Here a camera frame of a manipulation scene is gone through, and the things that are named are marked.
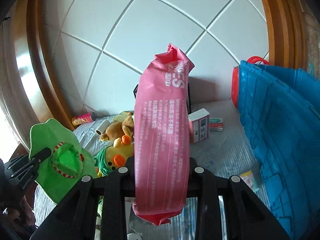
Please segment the green crocodile hand puppet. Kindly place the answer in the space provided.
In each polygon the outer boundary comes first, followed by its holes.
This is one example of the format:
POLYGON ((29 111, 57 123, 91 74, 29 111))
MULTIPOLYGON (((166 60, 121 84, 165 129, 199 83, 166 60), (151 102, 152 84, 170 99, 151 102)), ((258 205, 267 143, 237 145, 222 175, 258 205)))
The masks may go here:
POLYGON ((92 155, 81 147, 72 131, 52 118, 30 129, 29 158, 45 148, 49 157, 40 162, 36 182, 55 204, 83 176, 98 177, 92 155))

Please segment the pink wet wipes pack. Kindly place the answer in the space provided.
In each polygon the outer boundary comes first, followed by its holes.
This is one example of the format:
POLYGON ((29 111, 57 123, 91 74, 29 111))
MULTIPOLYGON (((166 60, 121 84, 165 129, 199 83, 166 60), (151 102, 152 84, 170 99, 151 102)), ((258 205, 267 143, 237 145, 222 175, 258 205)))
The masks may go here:
POLYGON ((160 226, 185 206, 189 178, 189 72, 176 46, 155 58, 139 79, 135 109, 135 201, 139 218, 160 226))

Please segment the small floral tissue pack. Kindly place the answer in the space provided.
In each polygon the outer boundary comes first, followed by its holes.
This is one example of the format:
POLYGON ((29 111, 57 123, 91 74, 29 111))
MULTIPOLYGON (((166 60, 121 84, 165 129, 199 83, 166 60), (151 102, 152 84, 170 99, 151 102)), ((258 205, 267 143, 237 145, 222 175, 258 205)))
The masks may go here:
POLYGON ((246 183, 246 185, 254 192, 257 193, 260 189, 261 181, 253 173, 252 170, 240 174, 240 178, 246 183))

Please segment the pink snack can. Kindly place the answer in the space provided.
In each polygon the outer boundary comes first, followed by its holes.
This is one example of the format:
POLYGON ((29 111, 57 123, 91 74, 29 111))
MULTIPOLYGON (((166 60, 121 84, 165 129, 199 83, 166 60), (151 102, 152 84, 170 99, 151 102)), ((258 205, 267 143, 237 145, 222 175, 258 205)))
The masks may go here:
POLYGON ((72 118, 72 124, 73 126, 79 126, 82 124, 87 124, 90 122, 94 122, 97 119, 95 113, 86 113, 80 116, 75 116, 72 118))

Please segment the yellow duck plush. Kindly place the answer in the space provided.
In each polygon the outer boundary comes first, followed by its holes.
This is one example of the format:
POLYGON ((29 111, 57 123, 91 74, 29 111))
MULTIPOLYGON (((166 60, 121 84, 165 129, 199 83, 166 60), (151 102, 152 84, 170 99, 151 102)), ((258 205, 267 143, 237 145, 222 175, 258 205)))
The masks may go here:
POLYGON ((113 145, 100 150, 93 158, 97 176, 108 176, 112 171, 125 166, 127 159, 134 156, 134 144, 131 137, 124 135, 117 138, 113 145))

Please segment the brown bear plush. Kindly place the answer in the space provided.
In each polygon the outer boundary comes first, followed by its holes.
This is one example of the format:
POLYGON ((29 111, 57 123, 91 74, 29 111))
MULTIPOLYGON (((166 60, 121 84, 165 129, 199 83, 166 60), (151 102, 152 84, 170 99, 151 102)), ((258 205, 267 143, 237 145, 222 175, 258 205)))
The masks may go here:
POLYGON ((113 122, 100 136, 100 141, 114 142, 124 135, 132 137, 134 132, 134 114, 132 112, 121 112, 113 118, 113 122))

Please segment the small green pink box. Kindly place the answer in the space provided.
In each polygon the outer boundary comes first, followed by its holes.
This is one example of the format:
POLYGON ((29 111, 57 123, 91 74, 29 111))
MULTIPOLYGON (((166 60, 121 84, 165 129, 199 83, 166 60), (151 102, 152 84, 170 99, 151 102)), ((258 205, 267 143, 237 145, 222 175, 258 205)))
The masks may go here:
POLYGON ((223 119, 210 118, 209 119, 209 130, 210 131, 222 131, 223 130, 223 119))

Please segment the pink white upright box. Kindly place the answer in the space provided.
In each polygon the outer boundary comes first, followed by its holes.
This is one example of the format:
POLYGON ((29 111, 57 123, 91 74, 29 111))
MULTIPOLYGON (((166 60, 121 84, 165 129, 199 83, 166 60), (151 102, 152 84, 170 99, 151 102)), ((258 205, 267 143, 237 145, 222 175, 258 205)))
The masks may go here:
POLYGON ((209 112, 202 108, 188 115, 190 142, 195 144, 209 137, 209 112))

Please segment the black gift bag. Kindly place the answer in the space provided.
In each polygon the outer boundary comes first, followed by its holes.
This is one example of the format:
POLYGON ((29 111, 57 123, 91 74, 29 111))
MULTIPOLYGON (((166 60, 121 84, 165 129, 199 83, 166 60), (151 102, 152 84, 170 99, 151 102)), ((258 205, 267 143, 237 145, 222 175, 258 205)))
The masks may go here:
MULTIPOLYGON (((135 99, 137 98, 138 89, 139 89, 139 85, 141 84, 142 78, 143 77, 141 76, 140 80, 139 80, 139 84, 136 85, 136 87, 133 90, 133 94, 135 96, 135 99)), ((144 82, 145 85, 153 87, 153 86, 157 86, 157 84, 160 83, 161 81, 164 81, 164 78, 160 77, 160 76, 154 76, 154 77, 148 76, 148 77, 145 77, 144 81, 145 81, 144 82)), ((190 114, 191 113, 191 99, 190 99, 189 85, 187 85, 187 97, 186 97, 185 103, 186 103, 187 113, 190 114)))

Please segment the blue plastic storage crate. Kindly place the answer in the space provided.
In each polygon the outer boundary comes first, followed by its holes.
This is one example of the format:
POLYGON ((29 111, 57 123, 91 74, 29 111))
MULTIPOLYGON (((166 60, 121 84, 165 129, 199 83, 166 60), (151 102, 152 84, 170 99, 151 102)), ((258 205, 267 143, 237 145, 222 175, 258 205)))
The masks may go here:
POLYGON ((238 110, 271 212, 291 239, 319 237, 319 81, 242 61, 238 110))

